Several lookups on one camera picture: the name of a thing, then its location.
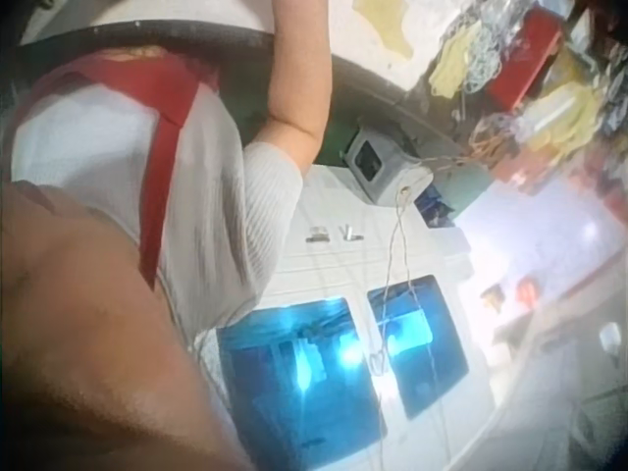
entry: person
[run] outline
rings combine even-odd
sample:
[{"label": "person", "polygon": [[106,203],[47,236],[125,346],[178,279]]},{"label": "person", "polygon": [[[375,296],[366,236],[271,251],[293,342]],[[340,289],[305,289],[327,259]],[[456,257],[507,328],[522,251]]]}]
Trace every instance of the person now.
[{"label": "person", "polygon": [[33,87],[5,132],[4,469],[252,468],[191,353],[278,262],[329,115],[328,8],[273,0],[268,119],[244,149],[215,81],[161,48]]}]

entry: white shirt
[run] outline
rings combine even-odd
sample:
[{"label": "white shirt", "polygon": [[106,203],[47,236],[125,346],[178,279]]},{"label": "white shirt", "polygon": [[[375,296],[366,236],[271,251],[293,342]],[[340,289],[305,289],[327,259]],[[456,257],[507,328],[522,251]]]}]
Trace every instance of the white shirt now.
[{"label": "white shirt", "polygon": [[[139,194],[157,120],[104,85],[48,96],[18,129],[13,177],[62,188],[139,243]],[[200,85],[179,141],[158,274],[188,345],[258,302],[302,185],[281,149],[242,150],[222,101]]]}]

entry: skin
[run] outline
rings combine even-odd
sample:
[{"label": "skin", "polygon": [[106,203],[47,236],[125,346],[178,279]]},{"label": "skin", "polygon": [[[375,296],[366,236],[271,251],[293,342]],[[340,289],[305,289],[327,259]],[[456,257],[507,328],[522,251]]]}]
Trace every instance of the skin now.
[{"label": "skin", "polygon": [[[328,5],[273,6],[257,140],[305,173],[329,114]],[[252,469],[162,287],[148,287],[137,246],[106,215],[58,188],[7,183],[1,241],[4,469]]]}]

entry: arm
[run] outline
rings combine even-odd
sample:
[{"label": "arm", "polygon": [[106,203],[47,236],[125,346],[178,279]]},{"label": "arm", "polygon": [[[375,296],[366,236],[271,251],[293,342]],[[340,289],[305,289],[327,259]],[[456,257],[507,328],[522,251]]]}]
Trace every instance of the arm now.
[{"label": "arm", "polygon": [[284,150],[304,174],[321,149],[330,111],[328,0],[273,0],[273,11],[269,116],[255,140]]}]

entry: red strap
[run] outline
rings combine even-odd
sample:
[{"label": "red strap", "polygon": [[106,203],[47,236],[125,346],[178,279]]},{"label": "red strap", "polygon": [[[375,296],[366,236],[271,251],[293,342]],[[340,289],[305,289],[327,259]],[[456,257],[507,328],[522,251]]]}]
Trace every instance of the red strap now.
[{"label": "red strap", "polygon": [[146,282],[154,288],[179,135],[196,96],[199,80],[181,58],[169,53],[161,57],[130,60],[121,60],[108,53],[96,53],[52,71],[35,84],[7,128],[3,142],[6,161],[3,165],[6,165],[9,176],[11,152],[18,127],[37,101],[76,75],[118,90],[160,113],[139,202],[139,268]]}]

